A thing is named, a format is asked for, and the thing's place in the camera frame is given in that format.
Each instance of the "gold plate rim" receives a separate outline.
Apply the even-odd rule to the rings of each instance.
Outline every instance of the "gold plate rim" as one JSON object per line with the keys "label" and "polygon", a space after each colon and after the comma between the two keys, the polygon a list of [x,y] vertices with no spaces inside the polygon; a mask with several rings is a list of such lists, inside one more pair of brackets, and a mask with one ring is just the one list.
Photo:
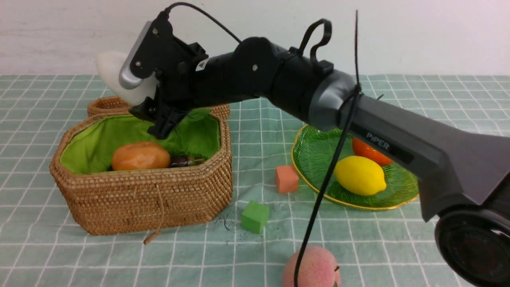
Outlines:
{"label": "gold plate rim", "polygon": [[[292,165],[294,166],[294,169],[296,169],[296,172],[298,173],[298,175],[300,176],[300,178],[303,179],[303,181],[317,194],[320,193],[320,190],[318,190],[313,184],[311,184],[310,182],[308,182],[308,180],[306,179],[306,177],[303,175],[303,173],[299,170],[299,168],[297,167],[296,165],[296,161],[294,159],[294,149],[296,148],[296,145],[297,145],[297,141],[299,140],[299,137],[302,133],[302,131],[307,128],[307,127],[310,127],[310,125],[304,125],[302,126],[299,131],[297,132],[296,134],[296,137],[294,139],[294,144],[292,144],[292,149],[291,149],[291,153],[290,153],[290,158],[291,158],[291,161],[292,161]],[[352,203],[348,203],[348,202],[344,202],[344,201],[341,201],[341,200],[338,200],[336,198],[333,198],[327,194],[324,194],[324,198],[326,198],[327,200],[329,201],[332,201],[334,203],[338,203],[338,204],[341,204],[341,205],[345,205],[345,206],[349,206],[349,207],[354,207],[354,208],[358,208],[358,209],[363,209],[363,210],[370,210],[370,211],[383,211],[383,210],[392,210],[392,209],[396,209],[396,208],[399,208],[401,206],[404,206],[406,205],[407,203],[410,203],[410,202],[413,202],[415,201],[417,198],[420,197],[420,194],[417,194],[416,196],[414,196],[413,198],[411,199],[408,199],[406,201],[402,201],[401,203],[399,204],[395,204],[395,205],[392,205],[392,206],[387,206],[387,207],[367,207],[367,206],[361,206],[361,205],[356,205],[356,204],[352,204]]]}

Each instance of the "foam cube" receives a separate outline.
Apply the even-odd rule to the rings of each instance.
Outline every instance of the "foam cube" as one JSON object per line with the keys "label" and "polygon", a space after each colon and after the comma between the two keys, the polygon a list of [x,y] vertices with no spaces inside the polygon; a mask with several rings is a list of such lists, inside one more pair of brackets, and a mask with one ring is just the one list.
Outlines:
{"label": "foam cube", "polygon": [[269,207],[250,201],[241,214],[241,227],[256,234],[260,234],[269,220]]}
{"label": "foam cube", "polygon": [[293,193],[299,187],[299,176],[292,165],[277,166],[274,178],[279,194]]}

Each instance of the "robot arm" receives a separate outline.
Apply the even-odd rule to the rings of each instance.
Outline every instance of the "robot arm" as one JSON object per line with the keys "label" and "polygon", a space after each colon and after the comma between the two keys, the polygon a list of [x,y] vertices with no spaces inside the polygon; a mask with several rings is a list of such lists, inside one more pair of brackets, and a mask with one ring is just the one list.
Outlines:
{"label": "robot arm", "polygon": [[[154,123],[148,130],[154,137],[168,137],[192,109],[259,97],[318,130],[344,126],[356,83],[315,57],[331,37],[329,21],[311,25],[299,48],[250,37],[233,52],[210,57],[198,43],[173,35],[168,12],[145,25],[118,74],[126,92],[157,79],[154,96],[132,101],[130,109]],[[320,24],[322,40],[305,57]],[[367,96],[359,98],[349,133],[417,176],[423,219],[440,217],[436,241],[456,272],[478,286],[510,284],[510,138],[464,132]],[[479,259],[455,248],[474,241],[503,259],[474,270]]]}

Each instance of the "wicker basket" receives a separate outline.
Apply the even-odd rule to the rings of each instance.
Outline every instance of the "wicker basket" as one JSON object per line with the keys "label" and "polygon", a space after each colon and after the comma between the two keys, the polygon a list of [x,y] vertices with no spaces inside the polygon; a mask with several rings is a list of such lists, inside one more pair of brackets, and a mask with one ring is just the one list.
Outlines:
{"label": "wicker basket", "polygon": [[[129,104],[118,96],[99,98],[91,102],[87,107],[89,116],[108,112],[123,112],[129,109]],[[230,117],[230,107],[228,105],[219,105],[210,107],[211,114],[220,119],[227,120]]]}
{"label": "wicker basket", "polygon": [[232,200],[232,152],[230,131],[219,121],[220,149],[197,166],[148,171],[74,174],[60,163],[71,139],[110,112],[93,115],[68,130],[50,163],[49,171],[74,220],[92,235],[156,230],[205,223],[215,218]]}

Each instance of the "orange fruit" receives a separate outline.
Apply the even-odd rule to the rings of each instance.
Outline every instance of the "orange fruit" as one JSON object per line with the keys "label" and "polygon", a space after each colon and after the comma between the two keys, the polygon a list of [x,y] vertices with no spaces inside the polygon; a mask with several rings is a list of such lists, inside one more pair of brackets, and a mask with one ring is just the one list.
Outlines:
{"label": "orange fruit", "polygon": [[363,141],[355,137],[353,137],[352,139],[352,149],[355,155],[371,159],[380,166],[390,165],[390,163],[393,162],[391,158],[378,152],[373,147],[369,146],[368,144],[364,143]]}
{"label": "orange fruit", "polygon": [[170,154],[158,143],[139,141],[122,146],[112,156],[114,171],[165,169],[170,166]]}

